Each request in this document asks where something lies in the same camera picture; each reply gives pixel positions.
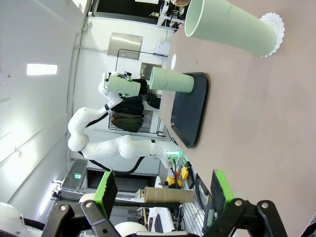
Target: green cup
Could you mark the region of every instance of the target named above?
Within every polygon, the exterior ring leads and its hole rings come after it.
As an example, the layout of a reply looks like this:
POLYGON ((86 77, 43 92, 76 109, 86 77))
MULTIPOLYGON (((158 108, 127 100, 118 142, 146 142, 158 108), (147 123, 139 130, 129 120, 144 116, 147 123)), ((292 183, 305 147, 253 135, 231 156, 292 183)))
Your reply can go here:
POLYGON ((153 67, 150 75, 151 90, 171 90, 190 93, 194 86, 192 76, 153 67))
POLYGON ((128 95, 138 95, 140 83, 128 81, 124 78, 110 76, 108 84, 108 92, 124 93, 128 95))
POLYGON ((274 48, 277 32, 226 0, 192 0, 185 21, 188 37, 237 47, 264 56, 274 48))

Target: beige table surface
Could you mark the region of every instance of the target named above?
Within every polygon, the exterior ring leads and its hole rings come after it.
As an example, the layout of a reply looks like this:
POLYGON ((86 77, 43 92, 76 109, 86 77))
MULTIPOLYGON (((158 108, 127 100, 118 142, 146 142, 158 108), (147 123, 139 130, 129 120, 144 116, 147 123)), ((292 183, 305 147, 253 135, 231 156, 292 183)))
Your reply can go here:
POLYGON ((272 200, 288 235, 298 237, 316 212, 316 1, 232 3, 257 17, 280 14, 280 49, 263 58, 180 29, 167 68, 176 54, 175 71, 205 72, 210 81, 197 146, 187 149, 171 129, 174 92, 163 92, 160 117, 208 186, 212 170, 224 170, 250 202, 272 200))

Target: screw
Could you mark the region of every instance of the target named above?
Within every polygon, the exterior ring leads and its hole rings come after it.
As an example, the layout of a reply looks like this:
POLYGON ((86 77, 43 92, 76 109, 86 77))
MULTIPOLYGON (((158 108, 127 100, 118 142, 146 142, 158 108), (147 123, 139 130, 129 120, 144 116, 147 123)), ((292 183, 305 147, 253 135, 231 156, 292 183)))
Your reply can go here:
POLYGON ((266 203, 266 202, 264 202, 263 204, 261 204, 261 206, 263 207, 263 208, 268 208, 268 204, 266 203))
POLYGON ((242 205, 242 201, 240 201, 240 200, 235 201, 235 205, 236 206, 241 206, 242 205))

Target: cardboard tube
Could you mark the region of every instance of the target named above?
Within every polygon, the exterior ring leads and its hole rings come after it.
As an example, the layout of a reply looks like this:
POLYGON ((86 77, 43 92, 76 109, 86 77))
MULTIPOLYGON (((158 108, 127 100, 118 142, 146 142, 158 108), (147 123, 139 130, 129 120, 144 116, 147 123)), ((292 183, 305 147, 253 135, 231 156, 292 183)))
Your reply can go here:
POLYGON ((150 188, 145 187, 145 202, 180 202, 194 201, 194 191, 180 189, 150 188))

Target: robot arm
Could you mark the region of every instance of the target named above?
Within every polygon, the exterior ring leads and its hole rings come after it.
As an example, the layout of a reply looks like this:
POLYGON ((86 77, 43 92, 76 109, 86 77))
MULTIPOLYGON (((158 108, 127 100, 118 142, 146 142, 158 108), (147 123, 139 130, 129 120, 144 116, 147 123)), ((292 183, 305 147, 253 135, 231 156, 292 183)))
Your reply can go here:
MULTIPOLYGON (((122 76, 117 72, 112 76, 122 76)), ((114 106, 122 102, 122 98, 117 93, 108 92, 108 79, 103 75, 99 84, 99 92, 108 99, 108 103, 99 110, 90 108, 80 108, 70 119, 68 130, 71 137, 68 141, 70 150, 82 152, 86 159, 110 158, 120 154, 123 158, 154 156, 161 160, 168 168, 172 162, 166 157, 166 152, 179 151, 179 147, 173 142, 162 142, 155 140, 134 141, 132 136, 125 135, 113 140, 98 143, 90 143, 84 129, 95 121, 106 117, 114 106)))

